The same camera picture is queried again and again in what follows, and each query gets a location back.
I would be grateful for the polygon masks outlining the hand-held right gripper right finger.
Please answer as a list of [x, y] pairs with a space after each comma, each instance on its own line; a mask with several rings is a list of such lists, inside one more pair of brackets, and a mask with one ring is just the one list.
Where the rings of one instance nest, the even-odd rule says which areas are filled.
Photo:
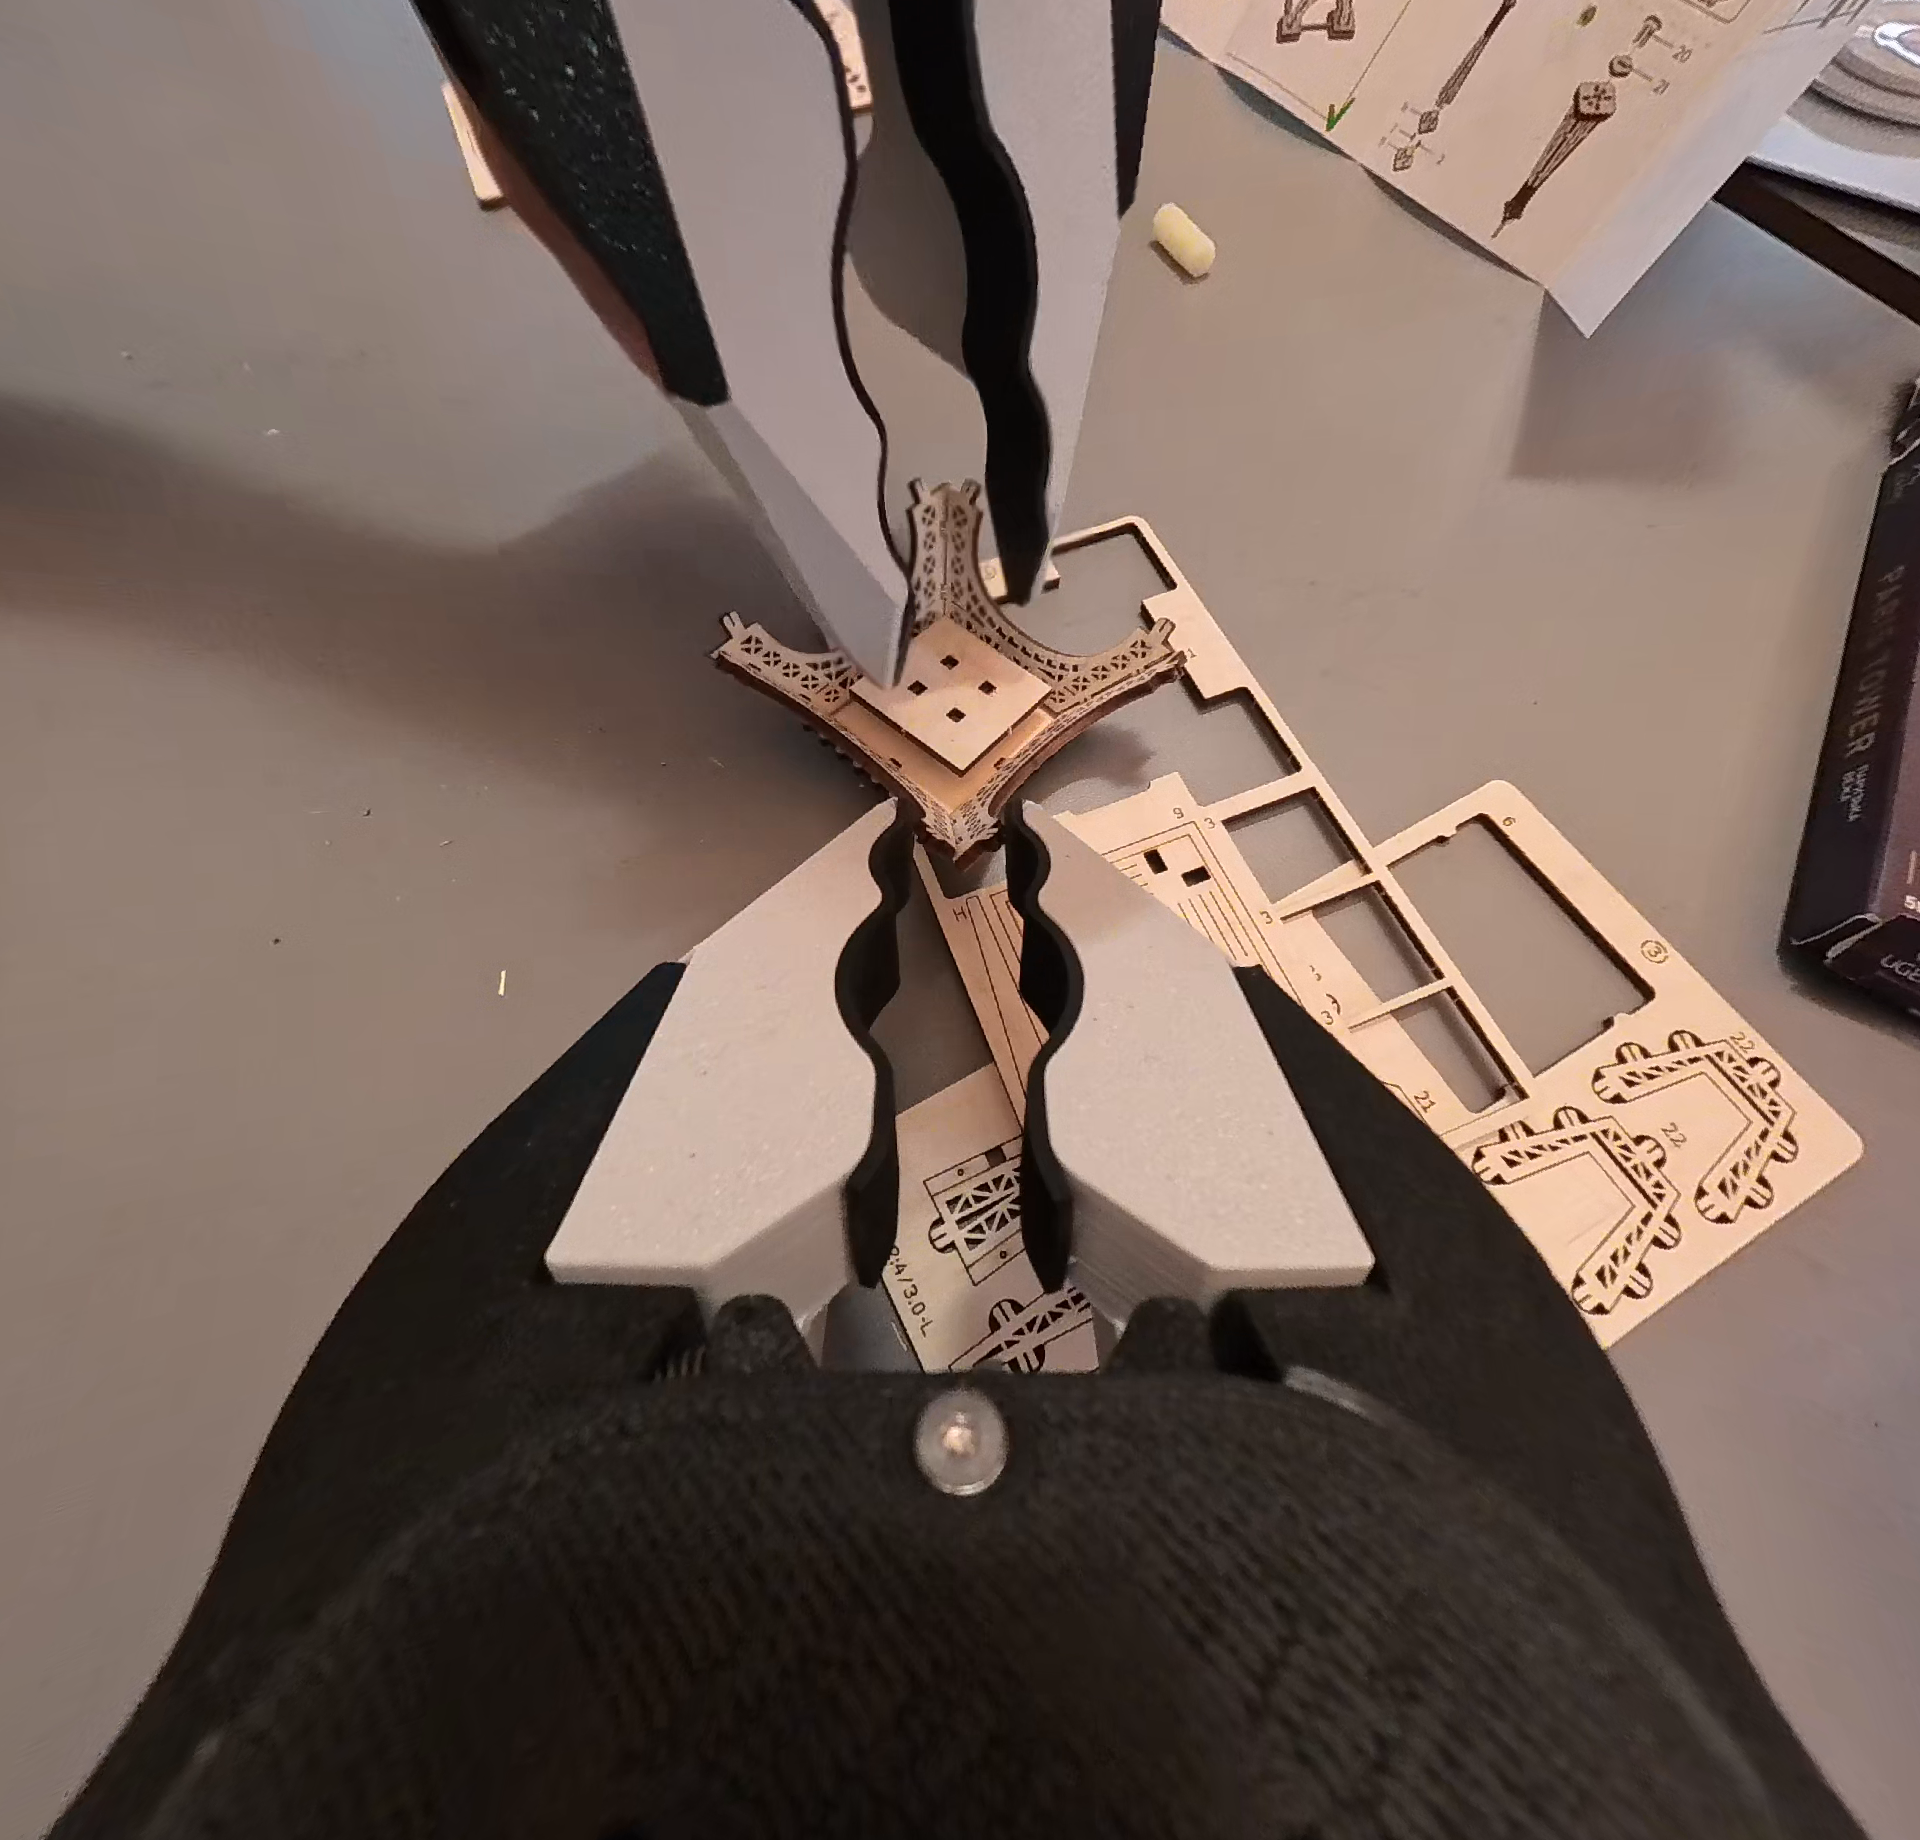
[[1021, 1098], [1021, 1250], [1117, 1325], [1150, 1297], [1357, 1285], [1352, 1205], [1206, 939], [1019, 803], [1004, 824], [1019, 1001], [1044, 1025]]

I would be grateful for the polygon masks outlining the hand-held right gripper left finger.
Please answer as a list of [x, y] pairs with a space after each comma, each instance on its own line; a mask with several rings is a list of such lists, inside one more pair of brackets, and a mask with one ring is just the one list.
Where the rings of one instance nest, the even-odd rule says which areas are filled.
[[899, 1217], [893, 1068], [914, 821], [871, 808], [662, 965], [660, 1021], [544, 1264], [562, 1282], [776, 1297], [809, 1324], [875, 1287]]

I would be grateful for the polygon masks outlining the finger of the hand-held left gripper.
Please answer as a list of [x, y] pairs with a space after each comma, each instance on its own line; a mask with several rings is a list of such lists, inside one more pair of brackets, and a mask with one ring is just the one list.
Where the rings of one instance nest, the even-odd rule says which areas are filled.
[[1160, 0], [855, 0], [855, 22], [875, 90], [855, 276], [972, 384], [1004, 594], [1024, 604], [1138, 191]]
[[839, 51], [806, 0], [608, 0], [718, 354], [683, 400], [830, 643], [896, 679], [910, 584], [883, 508], [842, 268], [855, 142]]

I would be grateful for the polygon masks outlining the wooden lattice tower base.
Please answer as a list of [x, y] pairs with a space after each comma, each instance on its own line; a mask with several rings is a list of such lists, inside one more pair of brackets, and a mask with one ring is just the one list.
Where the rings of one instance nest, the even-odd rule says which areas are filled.
[[908, 643], [931, 624], [949, 619], [1048, 685], [1044, 703], [969, 772], [947, 769], [855, 700], [852, 682], [864, 673], [844, 653], [793, 648], [730, 613], [725, 616], [722, 644], [711, 657], [735, 679], [793, 708], [836, 752], [910, 803], [924, 838], [967, 864], [998, 841], [1004, 808], [1021, 781], [1095, 719], [1174, 679], [1186, 656], [1174, 640], [1169, 619], [1138, 628], [1125, 643], [1096, 653], [1066, 653], [1014, 625], [992, 600], [981, 571], [981, 501], [975, 481], [914, 481], [908, 521], [914, 594]]

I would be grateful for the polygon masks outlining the square wooden plate four holes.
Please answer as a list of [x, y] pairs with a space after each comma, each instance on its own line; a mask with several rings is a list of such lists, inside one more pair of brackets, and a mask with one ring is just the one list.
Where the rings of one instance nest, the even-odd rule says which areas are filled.
[[914, 634], [897, 683], [852, 682], [855, 700], [952, 772], [969, 772], [1046, 692], [1044, 679], [949, 619]]

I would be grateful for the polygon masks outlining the small wooden parts offcut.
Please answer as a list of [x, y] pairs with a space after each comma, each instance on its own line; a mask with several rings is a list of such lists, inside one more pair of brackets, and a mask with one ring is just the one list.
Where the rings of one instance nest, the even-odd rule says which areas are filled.
[[466, 90], [452, 80], [452, 75], [441, 76], [441, 98], [478, 207], [482, 211], [503, 210], [510, 204], [510, 191], [495, 155], [497, 144], [493, 131], [484, 124]]

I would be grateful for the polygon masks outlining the small dotted wooden parts sheet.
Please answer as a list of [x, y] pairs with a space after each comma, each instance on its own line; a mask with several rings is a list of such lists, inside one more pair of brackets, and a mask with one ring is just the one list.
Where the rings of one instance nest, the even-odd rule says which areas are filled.
[[871, 84], [865, 51], [849, 0], [806, 0], [826, 27], [838, 51], [847, 100], [852, 113], [871, 110]]

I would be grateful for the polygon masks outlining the engraved wooden parts sheet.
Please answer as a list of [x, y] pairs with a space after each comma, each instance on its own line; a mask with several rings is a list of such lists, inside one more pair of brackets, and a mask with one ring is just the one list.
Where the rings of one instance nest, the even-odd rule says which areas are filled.
[[[1234, 963], [1268, 958], [1271, 912], [1239, 893], [1237, 848], [1179, 775], [1064, 821]], [[883, 1292], [925, 1372], [1088, 1372], [1109, 1324], [1075, 1287], [1044, 1292], [1019, 1238], [1019, 1110], [1000, 1066], [1041, 1036], [1014, 984], [1019, 921], [1002, 887], [947, 893], [919, 868], [964, 986], [987, 1005], [992, 1061], [899, 1115], [899, 1228]]]

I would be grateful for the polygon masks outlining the wooden parts sheet with cutouts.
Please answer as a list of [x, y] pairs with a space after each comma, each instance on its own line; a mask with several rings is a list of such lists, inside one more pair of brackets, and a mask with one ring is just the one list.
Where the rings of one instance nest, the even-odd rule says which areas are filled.
[[[1375, 841], [1145, 519], [1069, 533], [1057, 557], [1081, 553], [1154, 567], [1163, 589], [1142, 598], [1142, 624], [1169, 619], [1194, 699], [1241, 700], [1280, 755], [1275, 775], [1212, 802], [1176, 773], [1237, 848], [1239, 893], [1271, 912], [1268, 958], [1241, 965], [1260, 965], [1451, 1146], [1601, 1345], [1859, 1159], [1836, 1110], [1519, 789], [1491, 779]], [[1469, 830], [1640, 995], [1552, 1063], [1525, 1061], [1409, 893], [1409, 875]]]

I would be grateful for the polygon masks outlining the folded assembly instruction sheet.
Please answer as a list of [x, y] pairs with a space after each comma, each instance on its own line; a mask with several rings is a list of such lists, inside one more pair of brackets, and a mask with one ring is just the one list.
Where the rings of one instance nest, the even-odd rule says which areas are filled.
[[1163, 0], [1592, 332], [1881, 0]]

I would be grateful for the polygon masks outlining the purple model kit box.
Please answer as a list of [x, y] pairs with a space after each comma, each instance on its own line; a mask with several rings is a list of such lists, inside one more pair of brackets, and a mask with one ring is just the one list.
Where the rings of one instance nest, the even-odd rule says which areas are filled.
[[1917, 390], [1889, 431], [1783, 955], [1917, 1016]]

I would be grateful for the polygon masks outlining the white board stand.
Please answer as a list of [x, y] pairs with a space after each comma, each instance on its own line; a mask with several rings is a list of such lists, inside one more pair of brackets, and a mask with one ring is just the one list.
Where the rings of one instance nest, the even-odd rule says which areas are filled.
[[1915, 127], [1917, 4], [1875, 8], [1812, 76], [1811, 93], [1877, 121]]

